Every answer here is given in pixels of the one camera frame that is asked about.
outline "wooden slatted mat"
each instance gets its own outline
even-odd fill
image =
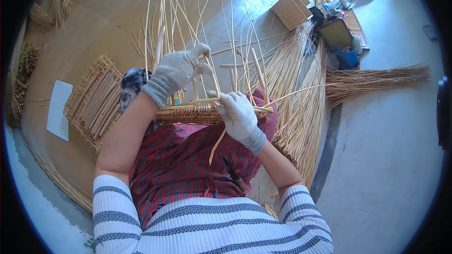
[[[64,106],[64,114],[99,152],[121,116],[119,93],[123,75],[105,55],[88,69]]]
[[[344,13],[347,16],[343,20],[345,21],[347,27],[352,31],[352,33],[361,39],[361,47],[363,49],[370,49],[369,45],[367,44],[366,36],[363,32],[363,28],[359,24],[358,18],[356,17],[353,9],[345,10]]]

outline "gloved hand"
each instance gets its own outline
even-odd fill
[[[214,91],[208,91],[209,98],[215,97]],[[257,126],[257,117],[253,106],[241,92],[231,92],[224,94],[220,92],[221,105],[215,108],[223,118],[226,132],[246,148],[250,149],[254,155],[261,153],[267,137]]]
[[[141,87],[141,90],[162,109],[168,97],[186,86],[195,76],[213,73],[210,65],[198,63],[198,57],[202,53],[210,57],[210,48],[204,43],[198,43],[190,51],[177,51],[163,55],[155,73],[152,73],[152,77]]]

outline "concrete floor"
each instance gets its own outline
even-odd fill
[[[436,132],[436,91],[443,75],[431,23],[417,0],[355,3],[370,52],[361,69],[426,62],[432,79],[416,88],[345,102],[330,172],[317,202],[335,253],[400,253],[438,185],[443,151]]]

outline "white striped sweater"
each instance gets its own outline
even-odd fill
[[[101,175],[93,190],[98,254],[333,252],[330,228],[302,185],[281,198],[280,222],[248,198],[187,198],[163,206],[145,231],[122,181]]]

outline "person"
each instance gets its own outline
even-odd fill
[[[330,228],[303,178],[257,126],[254,109],[240,92],[220,93],[216,109],[227,134],[257,156],[278,188],[279,222],[245,197],[196,196],[161,206],[141,228],[129,189],[131,169],[143,137],[149,130],[155,133],[150,124],[171,93],[195,76],[212,74],[209,65],[198,63],[203,53],[209,57],[210,48],[199,43],[190,51],[164,55],[105,138],[93,182],[96,253],[332,253]]]

